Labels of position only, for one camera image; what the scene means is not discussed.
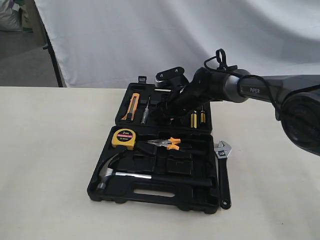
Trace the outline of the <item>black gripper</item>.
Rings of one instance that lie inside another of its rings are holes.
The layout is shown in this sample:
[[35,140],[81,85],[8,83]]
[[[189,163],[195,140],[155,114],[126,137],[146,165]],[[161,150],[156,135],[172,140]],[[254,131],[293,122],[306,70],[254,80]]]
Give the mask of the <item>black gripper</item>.
[[205,85],[186,85],[174,91],[156,107],[156,123],[168,125],[171,119],[184,117],[191,111],[208,102],[208,87]]

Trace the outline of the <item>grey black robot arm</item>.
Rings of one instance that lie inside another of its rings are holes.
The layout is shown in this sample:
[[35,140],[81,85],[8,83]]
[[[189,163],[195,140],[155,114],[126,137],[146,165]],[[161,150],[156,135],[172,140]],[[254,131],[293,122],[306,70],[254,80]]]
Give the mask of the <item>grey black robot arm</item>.
[[227,72],[201,67],[190,83],[158,105],[152,117],[165,124],[211,101],[243,103],[248,99],[272,104],[290,141],[304,151],[320,154],[318,74],[259,76],[244,69]]

